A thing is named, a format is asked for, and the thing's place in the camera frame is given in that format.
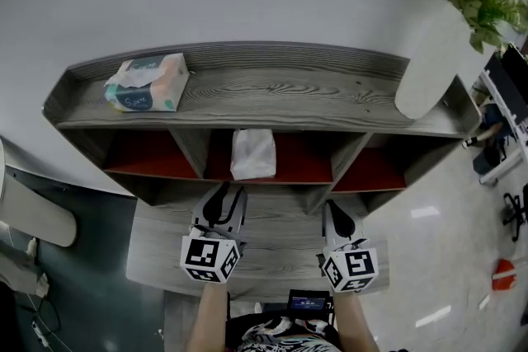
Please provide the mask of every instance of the white tissue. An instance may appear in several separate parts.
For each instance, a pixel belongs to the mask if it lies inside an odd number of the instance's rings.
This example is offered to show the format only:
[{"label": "white tissue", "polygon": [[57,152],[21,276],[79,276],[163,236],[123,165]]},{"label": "white tissue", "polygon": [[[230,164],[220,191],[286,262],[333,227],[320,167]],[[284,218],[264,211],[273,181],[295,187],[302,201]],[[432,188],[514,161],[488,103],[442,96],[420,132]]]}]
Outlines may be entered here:
[{"label": "white tissue", "polygon": [[234,131],[231,174],[236,181],[275,176],[275,140],[270,129]]},{"label": "white tissue", "polygon": [[156,81],[159,77],[163,76],[167,68],[138,68],[131,69],[126,72],[118,72],[112,75],[105,85],[116,84],[122,87],[143,87]]}]

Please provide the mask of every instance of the dark gray floor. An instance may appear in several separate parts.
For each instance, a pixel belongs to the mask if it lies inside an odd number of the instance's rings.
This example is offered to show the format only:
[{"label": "dark gray floor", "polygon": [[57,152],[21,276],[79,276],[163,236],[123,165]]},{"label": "dark gray floor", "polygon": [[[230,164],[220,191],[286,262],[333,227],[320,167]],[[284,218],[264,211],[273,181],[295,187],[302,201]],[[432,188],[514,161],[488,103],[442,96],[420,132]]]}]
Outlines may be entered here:
[{"label": "dark gray floor", "polygon": [[[163,295],[159,289],[127,280],[126,258],[135,199],[54,181],[8,169],[8,173],[65,209],[78,221],[78,239],[70,248],[41,242],[38,260],[50,276],[50,300],[57,307],[62,328],[59,338],[73,352],[162,352]],[[0,238],[10,243],[6,233]],[[17,249],[26,249],[30,237],[12,229]],[[18,303],[31,306],[26,295]],[[43,306],[46,324],[53,329],[54,314]],[[32,315],[17,309],[16,316],[28,352],[42,351],[31,329]],[[54,352],[67,351],[53,336]]]}]

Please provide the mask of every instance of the wooden top board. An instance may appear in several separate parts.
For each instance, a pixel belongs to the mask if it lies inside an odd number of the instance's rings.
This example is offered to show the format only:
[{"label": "wooden top board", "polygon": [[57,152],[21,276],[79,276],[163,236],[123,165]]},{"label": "wooden top board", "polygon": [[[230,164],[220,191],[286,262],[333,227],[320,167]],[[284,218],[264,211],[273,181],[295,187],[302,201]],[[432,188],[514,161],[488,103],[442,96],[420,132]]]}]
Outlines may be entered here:
[{"label": "wooden top board", "polygon": [[[108,105],[103,85],[123,60],[176,52],[184,53],[194,73],[177,112],[120,113]],[[407,63],[367,50],[296,43],[151,49],[69,68],[44,114],[59,129],[173,125],[464,137],[475,122],[442,101],[415,121],[396,109],[394,95]]]}]

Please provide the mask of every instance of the red object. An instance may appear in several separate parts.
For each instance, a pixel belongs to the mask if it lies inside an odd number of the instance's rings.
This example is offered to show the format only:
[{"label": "red object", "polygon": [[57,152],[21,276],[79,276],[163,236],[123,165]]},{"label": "red object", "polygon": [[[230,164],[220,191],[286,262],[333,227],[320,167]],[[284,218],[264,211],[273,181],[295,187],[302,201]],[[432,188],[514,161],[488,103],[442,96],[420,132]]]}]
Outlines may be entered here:
[{"label": "red object", "polygon": [[387,159],[382,148],[364,148],[333,192],[403,190],[403,174]]},{"label": "red object", "polygon": [[164,130],[118,130],[103,169],[133,175],[196,179],[195,171],[176,141]]},{"label": "red object", "polygon": [[509,290],[517,284],[515,266],[508,260],[499,260],[492,277],[493,290]]},{"label": "red object", "polygon": [[[247,179],[243,183],[331,184],[332,165],[325,135],[309,132],[273,133],[276,147],[275,177]],[[217,129],[211,134],[205,179],[232,181],[232,129]]]}]

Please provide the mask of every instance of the tissue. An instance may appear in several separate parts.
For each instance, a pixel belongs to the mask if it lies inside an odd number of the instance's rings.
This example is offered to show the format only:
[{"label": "tissue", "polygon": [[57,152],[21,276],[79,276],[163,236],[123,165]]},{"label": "tissue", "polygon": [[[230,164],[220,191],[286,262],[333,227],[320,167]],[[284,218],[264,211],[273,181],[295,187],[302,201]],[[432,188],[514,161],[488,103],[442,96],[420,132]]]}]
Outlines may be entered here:
[{"label": "tissue", "polygon": [[236,181],[275,176],[276,149],[270,129],[234,131],[231,174]]}]

